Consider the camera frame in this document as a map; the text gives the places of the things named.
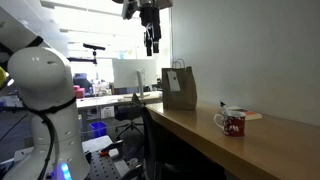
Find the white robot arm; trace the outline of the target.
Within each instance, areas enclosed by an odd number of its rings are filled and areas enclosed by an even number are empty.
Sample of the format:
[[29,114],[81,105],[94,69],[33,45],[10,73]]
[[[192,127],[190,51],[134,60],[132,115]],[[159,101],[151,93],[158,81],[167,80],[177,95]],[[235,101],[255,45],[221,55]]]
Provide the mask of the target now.
[[3,180],[85,180],[90,165],[78,124],[70,61],[0,9],[1,65],[30,112],[34,148]]

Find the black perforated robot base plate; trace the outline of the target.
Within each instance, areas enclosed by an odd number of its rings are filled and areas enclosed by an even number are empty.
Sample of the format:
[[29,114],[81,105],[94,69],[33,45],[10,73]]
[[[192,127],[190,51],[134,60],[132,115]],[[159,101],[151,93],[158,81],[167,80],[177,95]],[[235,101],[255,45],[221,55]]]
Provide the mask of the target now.
[[85,153],[90,171],[85,180],[144,180],[143,166],[130,167],[119,154],[101,156],[98,151]]

